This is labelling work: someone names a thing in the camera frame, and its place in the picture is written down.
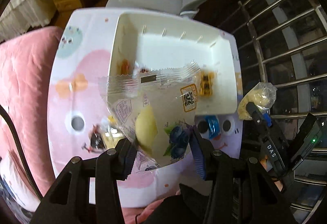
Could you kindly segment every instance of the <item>cable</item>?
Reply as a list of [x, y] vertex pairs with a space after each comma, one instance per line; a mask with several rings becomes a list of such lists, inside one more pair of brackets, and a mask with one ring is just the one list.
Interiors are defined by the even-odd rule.
[[29, 166], [27, 164], [27, 161], [26, 161], [26, 158], [25, 158], [25, 154], [24, 154], [24, 151], [22, 149], [22, 145], [19, 141], [19, 137], [18, 137], [18, 134], [17, 134], [17, 131], [16, 131], [16, 128], [14, 126], [14, 123], [12, 122], [10, 116], [8, 115], [8, 113], [4, 110], [4, 108], [2, 108], [2, 106], [0, 105], [0, 115], [2, 118], [4, 118], [4, 121], [7, 123], [7, 125], [9, 126], [9, 129], [10, 129], [10, 132], [14, 138], [14, 141], [15, 141], [15, 144], [16, 144], [16, 147], [17, 147], [17, 150], [18, 150], [18, 154], [19, 154], [19, 157], [22, 161], [22, 166], [24, 167], [24, 170], [25, 170], [25, 173], [26, 173], [26, 176], [27, 176], [27, 179], [30, 183], [30, 185], [32, 186], [36, 196], [38, 197], [38, 199], [41, 201], [43, 196], [38, 188], [38, 186], [36, 185], [36, 182], [33, 178], [33, 175], [31, 173], [31, 170], [29, 169]]

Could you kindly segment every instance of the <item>transparent plastic wrapper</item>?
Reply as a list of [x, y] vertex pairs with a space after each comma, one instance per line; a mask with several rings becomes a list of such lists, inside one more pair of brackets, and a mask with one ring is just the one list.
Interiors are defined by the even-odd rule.
[[179, 69], [109, 77], [101, 95], [125, 136], [162, 167], [187, 151], [199, 84], [200, 68], [191, 62]]
[[133, 68], [133, 75], [137, 75], [139, 73], [148, 73], [153, 71], [152, 68], [148, 68], [145, 64], [139, 64], [135, 61]]
[[262, 114], [267, 113], [276, 100], [277, 88], [271, 83], [259, 82], [251, 89], [238, 105], [238, 117], [241, 120], [252, 120], [252, 117], [246, 110], [246, 105], [253, 102]]

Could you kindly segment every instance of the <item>food packet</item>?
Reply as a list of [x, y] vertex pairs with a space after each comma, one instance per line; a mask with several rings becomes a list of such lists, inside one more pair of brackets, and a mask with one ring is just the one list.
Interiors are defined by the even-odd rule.
[[238, 117], [241, 120], [252, 120], [252, 117], [246, 110], [246, 105], [253, 102], [262, 114], [267, 113], [276, 100], [277, 88], [271, 83], [259, 82], [251, 89], [238, 105]]
[[212, 81], [214, 78], [214, 72], [201, 70], [200, 96], [212, 96]]
[[102, 120], [101, 123], [94, 124], [89, 132], [90, 144], [85, 143], [82, 149], [92, 153], [102, 153], [109, 148], [115, 148], [120, 139], [125, 138], [125, 135], [117, 126], [113, 116], [109, 116], [107, 120]]
[[109, 77], [107, 105], [124, 135], [158, 166], [183, 158], [194, 125], [200, 68], [192, 62], [134, 76]]
[[148, 73], [153, 71], [152, 68], [148, 68], [145, 64], [139, 64], [135, 61], [133, 68], [133, 75], [137, 75], [139, 73]]
[[117, 72], [119, 72], [120, 75], [130, 74], [130, 62], [127, 59], [123, 59], [117, 64]]

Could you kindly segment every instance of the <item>white tray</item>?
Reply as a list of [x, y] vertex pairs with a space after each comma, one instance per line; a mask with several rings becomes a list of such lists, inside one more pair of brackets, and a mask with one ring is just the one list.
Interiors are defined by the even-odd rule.
[[120, 74], [127, 59], [146, 68], [179, 68], [192, 60], [201, 69], [217, 72], [213, 95], [199, 97], [196, 115], [236, 111], [237, 91], [230, 42], [209, 25], [162, 13], [124, 13], [118, 19], [109, 76]]

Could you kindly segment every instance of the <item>pink blanket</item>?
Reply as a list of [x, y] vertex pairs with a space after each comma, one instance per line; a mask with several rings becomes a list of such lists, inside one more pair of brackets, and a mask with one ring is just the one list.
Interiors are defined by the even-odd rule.
[[[58, 27], [46, 27], [0, 45], [0, 104], [14, 122], [43, 195], [55, 180], [47, 137], [47, 99], [62, 33]], [[9, 127], [0, 118], [0, 156], [7, 151], [19, 156]]]

